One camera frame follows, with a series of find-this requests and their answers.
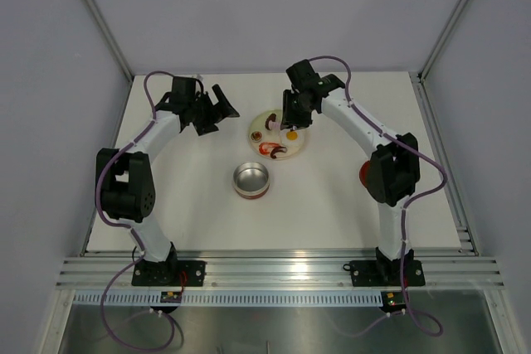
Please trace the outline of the aluminium rail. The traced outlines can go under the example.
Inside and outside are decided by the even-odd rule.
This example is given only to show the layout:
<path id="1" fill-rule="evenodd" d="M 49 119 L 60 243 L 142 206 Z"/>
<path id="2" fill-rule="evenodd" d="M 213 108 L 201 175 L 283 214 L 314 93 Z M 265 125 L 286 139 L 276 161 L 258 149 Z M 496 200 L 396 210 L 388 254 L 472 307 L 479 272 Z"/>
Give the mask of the aluminium rail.
<path id="1" fill-rule="evenodd" d="M 210 250 L 181 251 L 178 257 L 205 262 L 206 290 L 332 290 L 351 288 L 343 266 L 373 259 L 372 250 Z M 503 289 L 493 257 L 470 250 L 420 250 L 425 289 Z M 103 289 L 113 276 L 116 288 L 127 289 L 132 273 L 125 251 L 88 252 L 63 261 L 57 289 Z"/>
<path id="2" fill-rule="evenodd" d="M 470 227 L 469 217 L 461 198 L 459 188 L 455 182 L 451 165 L 442 140 L 441 130 L 437 121 L 435 110 L 431 104 L 426 87 L 419 75 L 415 72 L 409 73 L 412 88 L 417 98 L 417 103 L 421 111 L 421 116 L 426 127 L 426 132 L 431 144 L 432 151 L 437 162 L 443 166 L 447 175 L 445 187 L 446 198 L 449 201 L 451 213 L 455 222 L 455 227 L 459 236 L 464 236 L 465 243 L 461 244 L 459 251 L 465 255 L 479 256 L 477 243 L 475 242 L 474 231 Z"/>

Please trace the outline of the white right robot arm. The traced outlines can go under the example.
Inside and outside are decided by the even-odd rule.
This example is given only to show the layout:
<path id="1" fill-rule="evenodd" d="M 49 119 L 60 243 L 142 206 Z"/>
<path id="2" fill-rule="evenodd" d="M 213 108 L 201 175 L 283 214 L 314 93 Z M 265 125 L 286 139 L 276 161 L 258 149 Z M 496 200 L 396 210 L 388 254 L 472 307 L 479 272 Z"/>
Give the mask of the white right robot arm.
<path id="1" fill-rule="evenodd" d="M 420 180 L 417 138 L 386 128 L 356 105 L 348 84 L 334 74 L 319 75 L 309 60 L 290 66 L 290 88 L 283 93 L 282 126 L 306 129 L 314 113 L 341 127 L 366 153 L 359 178 L 378 204 L 379 239 L 374 260 L 351 263 L 354 284 L 398 286 L 414 260 L 407 237 L 405 206 Z"/>

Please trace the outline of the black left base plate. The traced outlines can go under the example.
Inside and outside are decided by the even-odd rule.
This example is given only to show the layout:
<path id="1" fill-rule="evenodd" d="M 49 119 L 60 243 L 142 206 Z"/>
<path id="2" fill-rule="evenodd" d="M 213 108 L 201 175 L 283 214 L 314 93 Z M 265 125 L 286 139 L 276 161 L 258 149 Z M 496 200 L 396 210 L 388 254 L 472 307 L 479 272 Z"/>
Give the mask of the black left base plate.
<path id="1" fill-rule="evenodd" d="M 138 287 L 202 287 L 207 263 L 200 260 L 148 262 L 141 260 L 134 266 L 131 284 Z"/>

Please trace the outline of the cream green round plate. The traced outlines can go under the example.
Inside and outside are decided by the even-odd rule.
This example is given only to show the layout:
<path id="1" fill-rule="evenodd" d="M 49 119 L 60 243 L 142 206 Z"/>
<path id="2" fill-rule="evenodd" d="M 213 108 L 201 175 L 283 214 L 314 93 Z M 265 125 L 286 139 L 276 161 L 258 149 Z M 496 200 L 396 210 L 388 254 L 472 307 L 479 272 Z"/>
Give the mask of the cream green round plate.
<path id="1" fill-rule="evenodd" d="M 308 141 L 306 129 L 284 128 L 282 117 L 281 109 L 273 109 L 257 115 L 249 125 L 248 142 L 263 158 L 275 161 L 292 158 Z"/>

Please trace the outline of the red steel lunch box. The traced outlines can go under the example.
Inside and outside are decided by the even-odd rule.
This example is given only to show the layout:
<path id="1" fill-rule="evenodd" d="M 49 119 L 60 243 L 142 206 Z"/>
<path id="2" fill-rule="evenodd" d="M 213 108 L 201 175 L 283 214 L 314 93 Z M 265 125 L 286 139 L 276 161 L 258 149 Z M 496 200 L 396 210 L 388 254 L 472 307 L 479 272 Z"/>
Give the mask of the red steel lunch box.
<path id="1" fill-rule="evenodd" d="M 270 174 L 260 162 L 244 162 L 232 173 L 232 185 L 236 193 L 249 200 L 264 196 L 270 187 Z"/>

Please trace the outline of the left aluminium frame post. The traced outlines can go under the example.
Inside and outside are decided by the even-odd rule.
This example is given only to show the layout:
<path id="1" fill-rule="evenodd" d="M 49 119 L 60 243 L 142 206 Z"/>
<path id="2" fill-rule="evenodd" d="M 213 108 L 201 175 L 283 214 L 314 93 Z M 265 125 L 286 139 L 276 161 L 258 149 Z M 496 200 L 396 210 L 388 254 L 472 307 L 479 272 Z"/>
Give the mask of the left aluminium frame post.
<path id="1" fill-rule="evenodd" d="M 87 12 L 90 14 L 90 18 L 96 26 L 99 34 L 101 35 L 111 57 L 115 64 L 118 66 L 121 74 L 124 78 L 132 83 L 134 80 L 134 74 L 126 60 L 124 53 L 121 51 L 118 42 L 116 41 L 112 31 L 110 30 L 105 17 L 100 10 L 96 0 L 81 0 L 84 4 Z"/>

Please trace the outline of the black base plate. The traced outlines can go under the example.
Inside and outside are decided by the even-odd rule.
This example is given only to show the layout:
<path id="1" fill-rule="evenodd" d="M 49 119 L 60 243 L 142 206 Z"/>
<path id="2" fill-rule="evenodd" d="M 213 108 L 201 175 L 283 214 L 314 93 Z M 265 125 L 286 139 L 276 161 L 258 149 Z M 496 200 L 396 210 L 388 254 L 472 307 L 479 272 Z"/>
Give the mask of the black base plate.
<path id="1" fill-rule="evenodd" d="M 350 275 L 354 287 L 422 287 L 426 279 L 419 260 L 406 260 L 401 268 L 400 260 L 385 265 L 377 260 L 351 260 L 343 264 L 343 271 Z"/>
<path id="2" fill-rule="evenodd" d="M 141 260 L 134 266 L 131 284 L 138 287 L 202 287 L 207 263 L 200 260 L 148 262 Z"/>

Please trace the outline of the dark red toy octopus tentacle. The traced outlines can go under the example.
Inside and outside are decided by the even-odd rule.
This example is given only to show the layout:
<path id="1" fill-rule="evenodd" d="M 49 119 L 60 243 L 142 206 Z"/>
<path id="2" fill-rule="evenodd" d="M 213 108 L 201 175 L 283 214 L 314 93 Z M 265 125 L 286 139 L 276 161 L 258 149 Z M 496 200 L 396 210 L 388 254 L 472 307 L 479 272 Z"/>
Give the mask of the dark red toy octopus tentacle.
<path id="1" fill-rule="evenodd" d="M 273 160 L 283 159 L 288 152 L 288 148 L 285 146 L 275 146 L 270 151 L 270 158 Z"/>

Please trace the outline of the aluminium front rail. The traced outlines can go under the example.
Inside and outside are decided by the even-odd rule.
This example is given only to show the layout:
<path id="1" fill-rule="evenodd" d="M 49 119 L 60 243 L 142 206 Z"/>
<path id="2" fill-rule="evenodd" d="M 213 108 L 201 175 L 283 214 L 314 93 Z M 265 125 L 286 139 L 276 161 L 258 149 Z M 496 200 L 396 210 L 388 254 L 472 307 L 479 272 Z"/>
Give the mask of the aluminium front rail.
<path id="1" fill-rule="evenodd" d="M 343 266 L 373 259 L 372 250 L 210 250 L 181 251 L 178 257 L 205 262 L 206 290 L 332 290 L 351 288 Z M 420 250 L 425 289 L 503 289 L 493 257 L 470 250 Z M 57 289 L 103 289 L 113 276 L 116 288 L 127 289 L 132 273 L 125 251 L 88 252 L 63 261 Z"/>

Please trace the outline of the aluminium frame post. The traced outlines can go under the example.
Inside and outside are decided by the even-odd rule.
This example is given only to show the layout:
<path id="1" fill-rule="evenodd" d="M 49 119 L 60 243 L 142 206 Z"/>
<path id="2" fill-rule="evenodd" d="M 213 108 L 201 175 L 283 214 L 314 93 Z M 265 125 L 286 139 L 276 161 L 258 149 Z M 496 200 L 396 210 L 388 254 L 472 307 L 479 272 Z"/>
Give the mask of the aluminium frame post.
<path id="1" fill-rule="evenodd" d="M 110 30 L 105 17 L 100 10 L 96 0 L 81 0 L 84 4 L 87 12 L 90 14 L 90 18 L 96 26 L 99 34 L 101 35 L 111 57 L 115 64 L 118 66 L 121 74 L 124 78 L 132 83 L 134 80 L 134 74 L 126 60 L 124 53 L 121 51 L 118 42 L 116 41 L 112 31 Z"/>
<path id="2" fill-rule="evenodd" d="M 421 83 L 424 83 L 426 78 L 431 73 L 431 70 L 440 58 L 447 42 L 451 39 L 453 32 L 457 28 L 466 8 L 469 6 L 471 1 L 472 0 L 457 0 L 454 7 L 451 9 L 451 13 L 446 19 L 440 34 L 436 38 L 435 44 L 431 48 L 426 61 L 423 63 L 422 68 L 417 74 L 417 77 Z"/>

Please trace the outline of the pink cat paw tongs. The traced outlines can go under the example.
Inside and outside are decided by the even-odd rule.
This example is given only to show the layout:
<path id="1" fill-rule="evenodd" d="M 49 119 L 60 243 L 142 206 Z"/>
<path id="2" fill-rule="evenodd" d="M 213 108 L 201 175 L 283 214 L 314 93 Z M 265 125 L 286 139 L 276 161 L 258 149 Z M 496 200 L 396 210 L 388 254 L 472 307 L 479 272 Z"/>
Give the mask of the pink cat paw tongs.
<path id="1" fill-rule="evenodd" d="M 289 131 L 296 131 L 297 128 L 295 126 L 290 126 L 286 124 L 282 124 L 281 121 L 276 121 L 273 119 L 268 118 L 265 122 L 265 128 L 268 131 L 282 131 L 282 130 L 289 130 Z"/>

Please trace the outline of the toy fried egg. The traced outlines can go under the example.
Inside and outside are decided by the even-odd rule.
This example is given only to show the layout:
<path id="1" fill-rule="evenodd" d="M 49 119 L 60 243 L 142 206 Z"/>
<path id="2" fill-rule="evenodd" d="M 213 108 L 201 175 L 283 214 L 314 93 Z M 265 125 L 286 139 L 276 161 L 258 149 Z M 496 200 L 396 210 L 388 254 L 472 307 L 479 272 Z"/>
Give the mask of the toy fried egg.
<path id="1" fill-rule="evenodd" d="M 282 129 L 280 131 L 280 143 L 289 151 L 297 152 L 304 146 L 305 130 Z"/>

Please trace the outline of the right aluminium frame post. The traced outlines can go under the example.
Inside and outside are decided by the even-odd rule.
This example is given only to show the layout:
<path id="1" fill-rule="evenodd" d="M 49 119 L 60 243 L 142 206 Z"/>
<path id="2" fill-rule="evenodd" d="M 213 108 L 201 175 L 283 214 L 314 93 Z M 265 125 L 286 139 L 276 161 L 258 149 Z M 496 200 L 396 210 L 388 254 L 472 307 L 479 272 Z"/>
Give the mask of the right aluminium frame post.
<path id="1" fill-rule="evenodd" d="M 454 7 L 451 9 L 451 13 L 446 19 L 440 34 L 436 38 L 435 44 L 431 48 L 426 61 L 423 63 L 422 68 L 417 74 L 417 77 L 421 83 L 424 83 L 426 78 L 431 73 L 431 70 L 440 58 L 447 42 L 451 39 L 453 32 L 457 28 L 466 8 L 469 6 L 471 1 L 472 0 L 457 0 Z"/>

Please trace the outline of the toy noodle bowl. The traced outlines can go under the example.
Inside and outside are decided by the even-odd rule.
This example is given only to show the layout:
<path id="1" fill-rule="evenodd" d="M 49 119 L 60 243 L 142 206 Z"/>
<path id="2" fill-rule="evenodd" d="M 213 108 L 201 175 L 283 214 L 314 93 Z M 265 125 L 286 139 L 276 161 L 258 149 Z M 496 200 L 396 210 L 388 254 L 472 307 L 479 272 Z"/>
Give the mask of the toy noodle bowl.
<path id="1" fill-rule="evenodd" d="M 255 142 L 259 142 L 262 140 L 262 133 L 259 131 L 255 131 L 251 134 L 251 139 Z"/>

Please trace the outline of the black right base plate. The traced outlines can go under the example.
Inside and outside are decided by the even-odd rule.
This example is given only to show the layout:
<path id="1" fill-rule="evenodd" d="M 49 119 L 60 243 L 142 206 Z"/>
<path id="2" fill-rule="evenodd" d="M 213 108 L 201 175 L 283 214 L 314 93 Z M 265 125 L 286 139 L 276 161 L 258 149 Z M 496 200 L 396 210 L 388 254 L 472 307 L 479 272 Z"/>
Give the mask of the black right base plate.
<path id="1" fill-rule="evenodd" d="M 426 279 L 419 260 L 406 260 L 401 268 L 400 260 L 385 265 L 377 260 L 351 260 L 343 264 L 343 271 L 350 275 L 354 287 L 422 287 Z"/>

